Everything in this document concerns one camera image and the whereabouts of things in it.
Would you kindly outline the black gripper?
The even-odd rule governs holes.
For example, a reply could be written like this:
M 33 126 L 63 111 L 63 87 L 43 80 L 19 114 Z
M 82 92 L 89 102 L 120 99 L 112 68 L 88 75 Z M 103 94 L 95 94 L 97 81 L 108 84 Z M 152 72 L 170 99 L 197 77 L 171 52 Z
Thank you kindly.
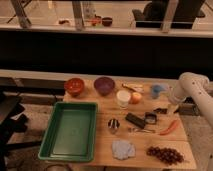
M 166 108 L 156 108 L 152 112 L 145 113 L 145 122 L 147 124 L 156 124 L 157 123 L 157 115 L 158 114 L 166 114 Z

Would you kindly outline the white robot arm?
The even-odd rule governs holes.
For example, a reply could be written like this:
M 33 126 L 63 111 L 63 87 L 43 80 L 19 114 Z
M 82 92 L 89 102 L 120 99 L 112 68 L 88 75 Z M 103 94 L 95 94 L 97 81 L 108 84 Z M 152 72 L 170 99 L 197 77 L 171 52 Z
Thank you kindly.
M 176 85 L 168 91 L 167 98 L 173 105 L 178 105 L 191 97 L 208 124 L 213 128 L 213 97 L 207 92 L 210 80 L 207 76 L 184 72 L 179 76 Z

